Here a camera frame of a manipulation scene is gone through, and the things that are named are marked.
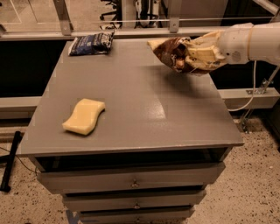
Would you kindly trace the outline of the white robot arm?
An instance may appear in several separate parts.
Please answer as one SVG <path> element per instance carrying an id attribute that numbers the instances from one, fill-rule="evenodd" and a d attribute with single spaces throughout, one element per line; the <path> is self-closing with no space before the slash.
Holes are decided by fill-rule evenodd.
<path id="1" fill-rule="evenodd" d="M 254 60 L 280 65 L 280 23 L 235 24 L 186 43 L 185 62 L 199 70 Z"/>

